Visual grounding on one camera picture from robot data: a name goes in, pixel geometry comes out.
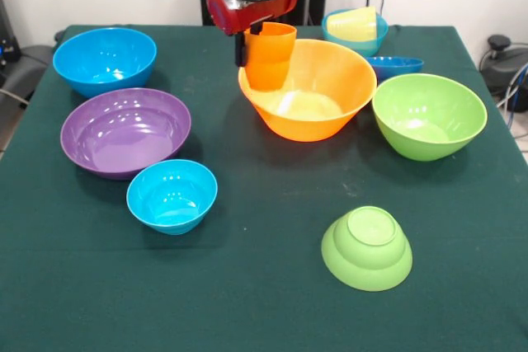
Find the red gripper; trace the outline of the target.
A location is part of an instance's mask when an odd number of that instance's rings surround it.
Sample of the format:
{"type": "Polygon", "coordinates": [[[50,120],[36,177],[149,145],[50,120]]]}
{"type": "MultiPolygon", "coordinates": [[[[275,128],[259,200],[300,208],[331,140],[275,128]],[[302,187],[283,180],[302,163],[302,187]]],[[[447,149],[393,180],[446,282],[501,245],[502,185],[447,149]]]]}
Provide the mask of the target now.
{"type": "Polygon", "coordinates": [[[235,35],[235,64],[245,68],[248,61],[245,30],[259,36],[263,21],[290,12],[297,0],[206,0],[214,24],[226,35],[235,35]]]}

